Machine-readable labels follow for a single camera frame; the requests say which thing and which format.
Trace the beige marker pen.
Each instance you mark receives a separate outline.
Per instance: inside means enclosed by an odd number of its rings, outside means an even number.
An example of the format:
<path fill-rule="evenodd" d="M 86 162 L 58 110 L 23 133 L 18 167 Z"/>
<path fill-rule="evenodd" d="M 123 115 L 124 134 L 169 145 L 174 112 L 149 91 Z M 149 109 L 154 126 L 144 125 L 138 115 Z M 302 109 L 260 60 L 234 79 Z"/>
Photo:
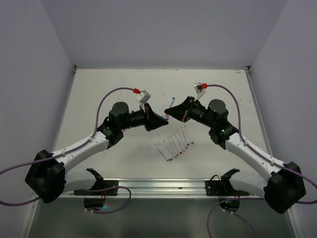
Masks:
<path fill-rule="evenodd" d="M 185 152 L 185 151 L 186 151 L 186 148 L 183 146 L 183 144 L 181 143 L 181 140 L 179 139 L 179 137 L 177 136 L 176 133 L 174 134 L 174 136 L 175 136 L 176 141 L 177 141 L 177 143 L 179 144 L 181 150 L 182 150 L 183 152 Z"/>

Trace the pink capped marker pen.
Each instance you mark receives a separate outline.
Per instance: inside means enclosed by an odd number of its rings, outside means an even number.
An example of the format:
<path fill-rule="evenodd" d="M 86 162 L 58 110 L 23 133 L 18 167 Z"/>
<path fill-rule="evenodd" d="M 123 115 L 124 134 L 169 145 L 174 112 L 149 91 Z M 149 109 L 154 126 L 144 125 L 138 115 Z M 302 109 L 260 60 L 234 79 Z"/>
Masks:
<path fill-rule="evenodd" d="M 173 149 L 173 151 L 175 152 L 176 156 L 179 156 L 179 151 L 177 149 L 177 147 L 175 147 L 173 140 L 171 139 L 171 137 L 168 137 L 168 141 L 170 143 L 171 148 Z"/>

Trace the orange marker pen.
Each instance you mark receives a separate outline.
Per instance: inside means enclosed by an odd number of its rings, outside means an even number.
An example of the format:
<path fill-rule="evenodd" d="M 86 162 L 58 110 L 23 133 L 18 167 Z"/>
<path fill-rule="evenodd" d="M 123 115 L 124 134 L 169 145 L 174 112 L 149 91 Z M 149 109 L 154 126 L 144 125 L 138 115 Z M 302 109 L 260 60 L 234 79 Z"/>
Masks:
<path fill-rule="evenodd" d="M 161 146 L 159 143 L 155 144 L 155 146 L 156 146 L 157 150 L 162 154 L 162 156 L 164 157 L 164 159 L 169 162 L 169 161 L 170 161 L 170 157 L 169 157 L 168 154 L 164 151 L 164 149 L 162 148 L 162 146 Z"/>

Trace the light blue capped marker pen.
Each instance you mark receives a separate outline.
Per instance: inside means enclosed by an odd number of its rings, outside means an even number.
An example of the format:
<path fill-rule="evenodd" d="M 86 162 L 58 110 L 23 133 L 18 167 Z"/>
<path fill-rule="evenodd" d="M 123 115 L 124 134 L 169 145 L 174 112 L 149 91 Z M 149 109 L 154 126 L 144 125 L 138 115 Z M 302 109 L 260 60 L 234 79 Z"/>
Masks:
<path fill-rule="evenodd" d="M 172 150 L 172 148 L 169 146 L 168 143 L 166 143 L 164 140 L 163 140 L 163 143 L 164 143 L 164 146 L 166 147 L 166 149 L 171 153 L 171 155 L 176 158 L 177 157 L 177 154 L 174 153 L 174 151 Z"/>

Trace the red capped marker pen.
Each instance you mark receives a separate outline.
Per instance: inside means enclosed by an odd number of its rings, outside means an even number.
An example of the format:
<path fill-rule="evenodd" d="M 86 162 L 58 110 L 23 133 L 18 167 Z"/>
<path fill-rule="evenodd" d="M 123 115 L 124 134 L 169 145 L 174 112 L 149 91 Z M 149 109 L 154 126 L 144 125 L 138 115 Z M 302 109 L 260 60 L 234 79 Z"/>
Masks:
<path fill-rule="evenodd" d="M 182 154 L 182 148 L 179 146 L 179 144 L 178 144 L 178 142 L 176 141 L 175 137 L 171 135 L 170 138 L 171 138 L 171 141 L 172 141 L 173 146 L 175 147 L 175 149 L 178 150 L 178 153 L 179 153 L 179 154 Z"/>

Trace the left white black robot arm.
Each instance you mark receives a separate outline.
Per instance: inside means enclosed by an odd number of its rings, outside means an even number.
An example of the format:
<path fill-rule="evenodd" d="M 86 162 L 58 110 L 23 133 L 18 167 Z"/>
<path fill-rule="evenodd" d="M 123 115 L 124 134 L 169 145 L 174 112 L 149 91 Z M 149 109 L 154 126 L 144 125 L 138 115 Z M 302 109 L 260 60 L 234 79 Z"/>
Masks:
<path fill-rule="evenodd" d="M 156 114 L 148 103 L 135 112 L 129 111 L 125 102 L 115 103 L 108 117 L 92 135 L 59 151 L 40 151 L 25 182 L 45 203 L 56 200 L 68 191 L 87 190 L 93 195 L 99 194 L 103 182 L 95 170 L 86 169 L 83 175 L 71 170 L 93 155 L 116 145 L 126 129 L 144 126 L 146 131 L 152 131 L 165 125 L 168 125 L 168 121 Z"/>

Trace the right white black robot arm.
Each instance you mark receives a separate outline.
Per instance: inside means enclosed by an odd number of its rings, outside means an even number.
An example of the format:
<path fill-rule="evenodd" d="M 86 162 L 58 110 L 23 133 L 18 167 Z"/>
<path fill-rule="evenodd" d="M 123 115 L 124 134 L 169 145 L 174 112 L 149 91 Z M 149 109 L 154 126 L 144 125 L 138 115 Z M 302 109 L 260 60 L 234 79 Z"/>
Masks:
<path fill-rule="evenodd" d="M 261 190 L 275 212 L 286 212 L 306 195 L 300 167 L 294 162 L 286 164 L 244 139 L 241 131 L 228 121 L 228 110 L 222 100 L 211 100 L 208 107 L 204 107 L 189 96 L 164 112 L 178 121 L 192 119 L 209 127 L 209 136 L 216 145 L 238 156 L 264 179 Z"/>

